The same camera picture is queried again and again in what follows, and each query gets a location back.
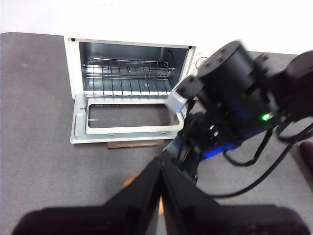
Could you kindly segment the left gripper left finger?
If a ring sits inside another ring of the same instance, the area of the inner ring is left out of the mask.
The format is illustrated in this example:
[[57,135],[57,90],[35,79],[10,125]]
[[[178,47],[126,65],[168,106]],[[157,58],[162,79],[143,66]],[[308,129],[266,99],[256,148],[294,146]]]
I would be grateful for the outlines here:
[[44,208],[24,215],[14,235],[144,235],[157,216],[160,162],[154,158],[101,206]]

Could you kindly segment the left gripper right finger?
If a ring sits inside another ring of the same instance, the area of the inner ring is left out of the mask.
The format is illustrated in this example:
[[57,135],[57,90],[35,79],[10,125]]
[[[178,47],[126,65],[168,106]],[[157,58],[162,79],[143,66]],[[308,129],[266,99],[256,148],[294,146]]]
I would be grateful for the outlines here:
[[172,164],[162,164],[163,206],[170,235],[308,235],[300,215],[276,205],[220,205]]

